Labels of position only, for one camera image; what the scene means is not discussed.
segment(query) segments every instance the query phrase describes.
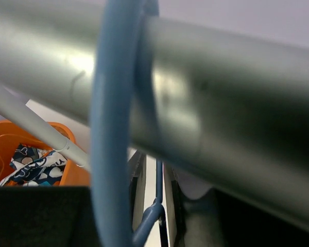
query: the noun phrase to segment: black panel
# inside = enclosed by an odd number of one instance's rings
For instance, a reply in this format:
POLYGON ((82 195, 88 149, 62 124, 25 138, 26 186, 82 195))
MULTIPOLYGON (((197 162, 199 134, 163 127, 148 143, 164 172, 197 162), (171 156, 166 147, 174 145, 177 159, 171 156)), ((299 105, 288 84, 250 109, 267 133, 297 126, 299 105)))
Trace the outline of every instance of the black panel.
MULTIPOLYGON (((134 225, 143 214, 145 157, 137 151, 129 161, 134 225)), ((0 187, 0 247, 6 246, 100 246, 89 188, 0 187)))
POLYGON ((165 187, 172 191, 166 203, 174 210, 167 212, 169 230, 176 229, 174 247, 309 247, 309 233, 214 188, 198 200, 188 199, 167 166, 165 187))

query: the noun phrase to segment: cloth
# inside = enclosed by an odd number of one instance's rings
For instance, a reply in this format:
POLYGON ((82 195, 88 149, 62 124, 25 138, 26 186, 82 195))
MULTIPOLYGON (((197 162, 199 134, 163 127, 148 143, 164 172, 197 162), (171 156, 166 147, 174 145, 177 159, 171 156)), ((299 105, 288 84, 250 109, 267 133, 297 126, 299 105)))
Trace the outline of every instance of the cloth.
POLYGON ((11 158, 15 170, 0 186, 52 186, 59 184, 67 159, 56 151, 20 144, 11 158))

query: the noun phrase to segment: metal pole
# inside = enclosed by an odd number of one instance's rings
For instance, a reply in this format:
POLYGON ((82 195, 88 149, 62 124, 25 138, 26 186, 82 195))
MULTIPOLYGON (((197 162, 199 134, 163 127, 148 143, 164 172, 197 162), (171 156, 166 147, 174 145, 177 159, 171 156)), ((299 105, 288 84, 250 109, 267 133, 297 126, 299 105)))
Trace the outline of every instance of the metal pole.
POLYGON ((88 155, 0 85, 0 115, 12 121, 88 172, 88 155))
MULTIPOLYGON (((0 1, 0 82, 87 123, 98 12, 0 1)), ((309 50, 153 17, 136 66, 135 147, 309 231, 309 50)))

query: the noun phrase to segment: orange container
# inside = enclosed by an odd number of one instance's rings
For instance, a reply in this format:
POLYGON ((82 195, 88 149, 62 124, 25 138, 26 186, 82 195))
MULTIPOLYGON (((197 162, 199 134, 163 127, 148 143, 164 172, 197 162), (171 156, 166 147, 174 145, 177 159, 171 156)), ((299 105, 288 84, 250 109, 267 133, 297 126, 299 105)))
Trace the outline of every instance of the orange container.
MULTIPOLYGON (((62 135, 69 138, 73 143, 76 143, 74 134, 69 128, 57 122, 49 122, 49 124, 62 135)), ((20 143, 39 149, 52 150, 51 147, 36 139, 14 123, 7 120, 0 121, 0 181, 14 172, 14 169, 9 164, 20 143)), ((89 186, 89 184, 89 173, 81 167, 76 166, 74 162, 68 160, 60 186, 89 186)))

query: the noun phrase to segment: scuff mark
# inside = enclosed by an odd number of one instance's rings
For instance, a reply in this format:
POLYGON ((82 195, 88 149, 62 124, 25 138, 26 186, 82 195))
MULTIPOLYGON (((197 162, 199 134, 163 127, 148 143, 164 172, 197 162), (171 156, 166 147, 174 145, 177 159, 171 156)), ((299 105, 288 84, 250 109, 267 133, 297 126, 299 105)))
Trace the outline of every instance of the scuff mark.
POLYGON ((82 70, 71 81, 70 95, 71 95, 72 102, 75 102, 75 99, 73 97, 73 93, 74 93, 74 88, 76 86, 76 83, 77 83, 78 80, 80 80, 85 75, 86 75, 86 72, 84 70, 82 70))

